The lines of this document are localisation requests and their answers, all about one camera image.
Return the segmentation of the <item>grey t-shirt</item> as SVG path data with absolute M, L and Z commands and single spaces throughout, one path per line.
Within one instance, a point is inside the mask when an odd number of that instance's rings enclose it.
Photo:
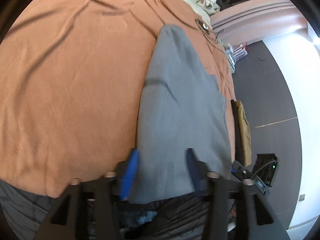
M 208 74 L 182 28 L 160 29 L 140 100 L 139 167 L 129 201 L 146 204 L 193 192 L 185 161 L 192 148 L 200 161 L 231 175 L 226 98 Z

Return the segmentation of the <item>folded black garment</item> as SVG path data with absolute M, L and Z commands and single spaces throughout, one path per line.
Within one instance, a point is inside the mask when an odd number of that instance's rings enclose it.
M 238 109 L 236 107 L 236 102 L 231 100 L 231 107 L 234 119 L 234 134 L 235 134 L 235 160 L 241 165 L 244 165 L 244 154 L 242 150 L 242 139 L 240 133 L 239 119 L 238 119 Z

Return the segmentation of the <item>folded mustard garment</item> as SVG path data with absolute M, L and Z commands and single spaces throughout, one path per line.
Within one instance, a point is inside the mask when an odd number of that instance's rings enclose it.
M 236 102 L 238 112 L 238 123 L 241 135 L 243 166 L 247 167 L 252 163 L 252 149 L 251 149 L 251 132 L 250 126 L 245 115 L 245 109 L 241 101 Z

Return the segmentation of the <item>orange-brown blanket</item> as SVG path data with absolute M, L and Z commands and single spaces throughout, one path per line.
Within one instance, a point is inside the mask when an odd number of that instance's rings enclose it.
M 33 0 L 1 43 L 1 180 L 57 197 L 123 160 L 165 24 L 234 99 L 227 57 L 199 19 L 182 0 Z

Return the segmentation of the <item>white bedside drawer cabinet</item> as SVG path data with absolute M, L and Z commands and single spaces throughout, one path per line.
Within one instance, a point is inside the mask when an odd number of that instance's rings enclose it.
M 232 56 L 234 53 L 233 46 L 231 46 L 229 43 L 224 43 L 221 40 L 219 40 L 219 42 L 224 49 L 224 53 L 227 56 L 227 59 L 229 62 L 231 73 L 233 74 L 233 73 L 235 73 L 235 61 Z

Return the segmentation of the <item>right pink curtain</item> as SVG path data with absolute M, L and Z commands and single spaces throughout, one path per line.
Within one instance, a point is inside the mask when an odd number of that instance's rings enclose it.
M 308 26 L 306 18 L 290 0 L 250 0 L 210 17 L 218 38 L 232 46 L 252 44 Z

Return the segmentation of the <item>black white patterned cloth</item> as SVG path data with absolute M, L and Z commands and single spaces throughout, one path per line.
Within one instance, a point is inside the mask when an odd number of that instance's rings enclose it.
M 209 14 L 213 15 L 220 11 L 220 6 L 217 4 L 217 0 L 202 0 L 204 10 Z

